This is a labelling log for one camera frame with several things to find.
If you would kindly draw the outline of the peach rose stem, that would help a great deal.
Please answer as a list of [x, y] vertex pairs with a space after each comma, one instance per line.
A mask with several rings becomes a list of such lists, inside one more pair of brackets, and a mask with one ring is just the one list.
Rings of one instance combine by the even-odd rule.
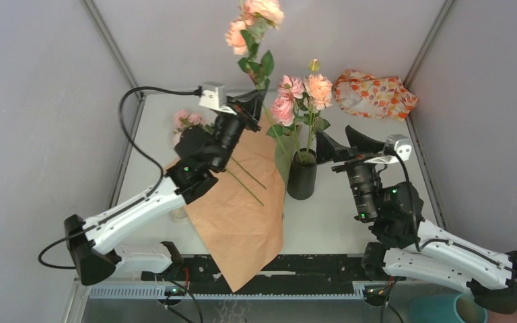
[[315, 132], [330, 127], [329, 121], [321, 116], [321, 112], [332, 105], [333, 83], [319, 73], [319, 69], [318, 59], [312, 59], [308, 64], [311, 74], [303, 79], [305, 94], [300, 111], [302, 112], [302, 122], [308, 127], [306, 148], [300, 152], [300, 161], [304, 165], [315, 162], [315, 158], [310, 153]]

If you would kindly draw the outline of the orange wrapping paper sheet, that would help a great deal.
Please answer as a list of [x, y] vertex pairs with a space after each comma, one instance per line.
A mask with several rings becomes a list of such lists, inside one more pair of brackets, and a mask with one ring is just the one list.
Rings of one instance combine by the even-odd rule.
[[181, 254], [208, 253], [231, 292], [237, 292], [280, 253], [285, 183], [275, 164], [277, 144], [266, 132], [246, 131], [218, 183], [172, 217], [166, 240]]

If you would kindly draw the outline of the pink flower bouquet green wrap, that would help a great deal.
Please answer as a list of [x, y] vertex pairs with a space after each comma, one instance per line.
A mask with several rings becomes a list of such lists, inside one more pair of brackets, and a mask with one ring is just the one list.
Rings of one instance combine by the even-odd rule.
[[[180, 110], [175, 113], [174, 115], [174, 124], [176, 126], [176, 129], [173, 130], [173, 146], [177, 146], [182, 139], [183, 132], [187, 130], [187, 128], [191, 127], [199, 127], [203, 129], [206, 133], [209, 133], [212, 135], [214, 133], [214, 124], [208, 123], [204, 116], [199, 112], [188, 112], [187, 110]], [[261, 206], [265, 206], [264, 202], [260, 200], [260, 198], [253, 193], [245, 183], [235, 174], [233, 173], [229, 168], [226, 168], [226, 172], [240, 185], [242, 186], [245, 191], [250, 194], [253, 199]]]

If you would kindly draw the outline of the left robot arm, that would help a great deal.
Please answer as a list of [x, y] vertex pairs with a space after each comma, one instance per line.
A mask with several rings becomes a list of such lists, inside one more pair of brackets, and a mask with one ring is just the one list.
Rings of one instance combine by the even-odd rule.
[[178, 279], [183, 258], [172, 242], [129, 250], [123, 240], [159, 216], [204, 196], [224, 172], [245, 130], [258, 132], [267, 91], [255, 89], [228, 96], [218, 83], [205, 83], [189, 93], [199, 106], [216, 113], [211, 132], [200, 126], [187, 127], [174, 150], [178, 161], [164, 169], [154, 158], [132, 144], [160, 171], [158, 181], [129, 200], [98, 215], [72, 215], [64, 221], [67, 249], [85, 286], [98, 284], [117, 271], [142, 271]]

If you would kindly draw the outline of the peach pink flower stem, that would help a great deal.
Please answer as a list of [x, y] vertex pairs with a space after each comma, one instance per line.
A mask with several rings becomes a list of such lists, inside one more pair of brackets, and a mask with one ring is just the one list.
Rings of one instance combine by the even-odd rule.
[[230, 23], [225, 35], [226, 42], [235, 55], [239, 55], [238, 66], [252, 81], [255, 89], [270, 87], [270, 76], [275, 62], [271, 51], [261, 57], [259, 48], [270, 29], [277, 29], [285, 14], [278, 1], [241, 1], [240, 15]]

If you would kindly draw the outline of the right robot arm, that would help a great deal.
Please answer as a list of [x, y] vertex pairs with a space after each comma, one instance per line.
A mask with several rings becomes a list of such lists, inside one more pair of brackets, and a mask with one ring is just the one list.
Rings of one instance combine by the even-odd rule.
[[362, 258], [363, 274], [419, 279], [470, 295], [486, 310], [513, 314], [517, 310], [517, 251], [482, 248], [443, 229], [422, 215], [424, 206], [409, 179], [385, 187], [380, 174], [393, 164], [404, 165], [413, 144], [404, 135], [385, 141], [346, 127], [342, 145], [324, 131], [316, 133], [317, 162], [332, 162], [345, 173], [353, 193], [356, 219], [369, 226], [376, 241]]

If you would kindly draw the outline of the pink rose stem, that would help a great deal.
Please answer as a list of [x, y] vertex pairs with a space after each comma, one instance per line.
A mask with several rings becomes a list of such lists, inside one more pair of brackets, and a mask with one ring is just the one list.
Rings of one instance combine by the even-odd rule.
[[270, 124], [268, 136], [280, 143], [281, 138], [290, 136], [294, 140], [294, 151], [300, 150], [298, 138], [298, 101], [303, 99], [304, 84], [299, 77], [283, 75], [277, 86], [277, 97], [266, 111]]

